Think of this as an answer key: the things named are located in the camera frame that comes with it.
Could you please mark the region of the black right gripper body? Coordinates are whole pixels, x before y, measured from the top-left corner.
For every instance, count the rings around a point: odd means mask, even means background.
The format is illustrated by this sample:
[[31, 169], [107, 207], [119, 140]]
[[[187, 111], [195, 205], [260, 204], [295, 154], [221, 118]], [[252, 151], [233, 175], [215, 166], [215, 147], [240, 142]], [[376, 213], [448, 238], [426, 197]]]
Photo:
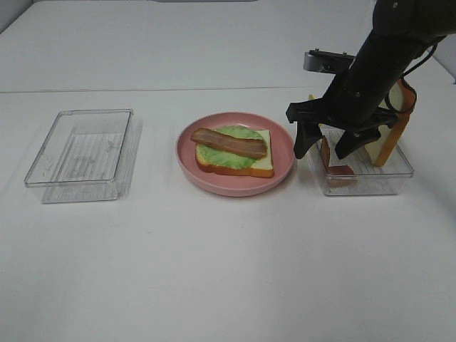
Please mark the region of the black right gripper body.
[[322, 136], [321, 124], [352, 133], [364, 133], [381, 125], [392, 128], [399, 117], [395, 111], [379, 106], [384, 97], [366, 85], [351, 87], [343, 77], [336, 76], [323, 97], [290, 103], [286, 117], [297, 124], [306, 138]]

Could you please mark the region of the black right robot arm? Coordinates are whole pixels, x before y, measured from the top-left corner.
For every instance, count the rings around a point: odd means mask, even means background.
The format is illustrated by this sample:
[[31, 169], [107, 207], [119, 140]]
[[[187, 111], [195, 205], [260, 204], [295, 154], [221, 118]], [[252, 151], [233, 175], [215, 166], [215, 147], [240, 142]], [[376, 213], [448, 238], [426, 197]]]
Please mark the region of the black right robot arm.
[[322, 98], [289, 105], [296, 123], [294, 154], [301, 159], [322, 137], [320, 124], [343, 130], [335, 151], [343, 159], [393, 128], [398, 110], [380, 108], [393, 84], [412, 71], [410, 63], [455, 33], [454, 1], [377, 1], [373, 28], [356, 56], [307, 51], [304, 69], [331, 73]]

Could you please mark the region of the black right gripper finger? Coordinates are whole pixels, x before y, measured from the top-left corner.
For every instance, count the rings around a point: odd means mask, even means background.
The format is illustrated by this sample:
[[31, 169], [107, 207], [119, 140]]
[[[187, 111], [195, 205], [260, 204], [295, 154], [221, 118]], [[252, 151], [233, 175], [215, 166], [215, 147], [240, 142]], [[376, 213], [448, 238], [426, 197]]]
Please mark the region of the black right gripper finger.
[[336, 144], [335, 152], [339, 159], [349, 156], [357, 149], [373, 143], [380, 138], [380, 131], [377, 128], [364, 130], [358, 133], [345, 131]]
[[323, 137], [318, 123], [307, 123], [299, 121], [296, 123], [296, 139], [294, 143], [294, 154], [301, 159]]

